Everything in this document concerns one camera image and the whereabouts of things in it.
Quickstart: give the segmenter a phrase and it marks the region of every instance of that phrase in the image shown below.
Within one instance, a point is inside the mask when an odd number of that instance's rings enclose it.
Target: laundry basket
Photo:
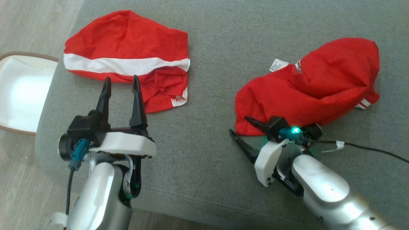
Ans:
[[[36,134],[57,62],[28,52],[0,56],[0,129]]]

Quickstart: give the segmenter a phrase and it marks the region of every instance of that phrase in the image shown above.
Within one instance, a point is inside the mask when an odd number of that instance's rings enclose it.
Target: clothing tag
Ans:
[[[282,60],[280,60],[280,59],[275,59],[274,62],[273,62],[273,64],[272,64],[271,67],[270,67],[270,71],[271,71],[271,72],[274,72],[274,71],[277,71],[277,70],[279,70],[279,69],[282,69],[282,68],[284,68],[284,67],[286,67],[286,66],[288,66],[288,62],[282,61]]]
[[[327,151],[322,151],[322,153],[329,153],[329,152],[333,152],[333,151],[337,151],[337,150],[343,149],[343,148],[344,148],[344,145],[345,145],[345,142],[343,142],[343,141],[337,141],[337,148],[336,148],[336,149],[327,150]]]

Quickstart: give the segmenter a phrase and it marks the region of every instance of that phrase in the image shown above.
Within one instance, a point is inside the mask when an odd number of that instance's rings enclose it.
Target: gray couch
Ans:
[[[234,99],[251,79],[268,73],[275,58],[296,62],[340,37],[365,37],[380,50],[375,87],[379,102],[352,110],[323,127],[337,139],[409,158],[409,2],[271,0],[85,0],[71,34],[121,9],[189,33],[187,104],[148,115],[157,157],[142,162],[136,208],[232,229],[320,229],[318,221],[282,185],[263,187],[254,167],[231,140]],[[60,61],[38,127],[35,153],[46,174],[66,186],[67,163],[57,143],[75,115],[96,106],[102,82],[76,76]],[[109,121],[126,126],[130,84],[114,84]],[[263,138],[246,138],[260,146]],[[316,145],[319,160],[364,194],[395,225],[409,229],[409,165],[381,153]],[[73,190],[86,181],[87,166]]]

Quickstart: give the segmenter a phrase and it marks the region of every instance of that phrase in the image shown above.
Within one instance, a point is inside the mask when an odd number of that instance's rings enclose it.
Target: red cloth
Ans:
[[[379,99],[374,83],[379,51],[373,41],[341,38],[329,42],[295,65],[255,78],[236,96],[236,132],[263,135],[245,120],[266,122],[282,116],[291,126],[327,124],[356,105],[365,108]]]
[[[132,83],[139,76],[147,113],[187,101],[188,34],[130,10],[97,18],[65,43],[64,64],[83,77]]]

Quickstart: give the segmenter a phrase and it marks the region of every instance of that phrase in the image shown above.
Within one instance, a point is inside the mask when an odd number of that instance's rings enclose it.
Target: black cable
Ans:
[[[321,144],[336,144],[336,143],[337,143],[337,142],[334,141],[334,140],[310,140],[310,139],[307,139],[307,141],[313,142],[313,143],[321,143]],[[387,152],[387,151],[385,151],[385,150],[375,149],[375,148],[370,148],[370,147],[365,147],[365,146],[361,146],[361,145],[357,145],[357,144],[353,144],[353,143],[348,143],[348,142],[344,142],[344,145],[349,145],[349,146],[352,146],[352,147],[355,147],[355,148],[359,148],[359,149],[365,149],[365,150],[371,150],[371,151],[375,151],[375,152],[384,153],[384,154],[387,154],[387,155],[389,155],[389,156],[393,156],[393,157],[395,157],[395,158],[397,158],[397,159],[399,159],[399,160],[401,160],[401,161],[404,161],[404,162],[406,162],[406,163],[409,164],[409,160],[407,160],[407,159],[405,159],[405,158],[403,158],[403,157],[401,157],[401,156],[398,156],[398,155],[396,155],[396,154],[394,154],[394,153]]]
[[[70,213],[70,199],[71,199],[71,184],[72,184],[72,178],[74,176],[75,168],[71,168],[70,171],[70,177],[68,178],[68,186],[67,186],[67,204],[65,207],[65,214],[68,216]]]

